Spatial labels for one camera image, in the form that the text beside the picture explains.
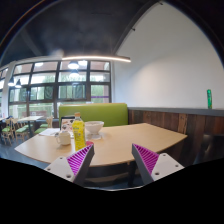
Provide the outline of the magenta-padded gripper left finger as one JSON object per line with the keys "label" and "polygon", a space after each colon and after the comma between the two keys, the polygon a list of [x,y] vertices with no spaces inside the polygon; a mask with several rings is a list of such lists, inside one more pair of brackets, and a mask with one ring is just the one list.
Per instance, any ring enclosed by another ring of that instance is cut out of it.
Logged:
{"label": "magenta-padded gripper left finger", "polygon": [[68,157],[58,157],[45,170],[82,186],[93,156],[94,145],[90,144]]}

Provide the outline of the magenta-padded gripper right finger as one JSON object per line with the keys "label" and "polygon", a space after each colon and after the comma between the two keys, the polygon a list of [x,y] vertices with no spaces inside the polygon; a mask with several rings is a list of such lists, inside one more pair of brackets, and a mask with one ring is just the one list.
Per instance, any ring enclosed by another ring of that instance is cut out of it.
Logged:
{"label": "magenta-padded gripper right finger", "polygon": [[183,169],[183,166],[167,153],[157,154],[137,144],[132,145],[132,154],[145,185]]}

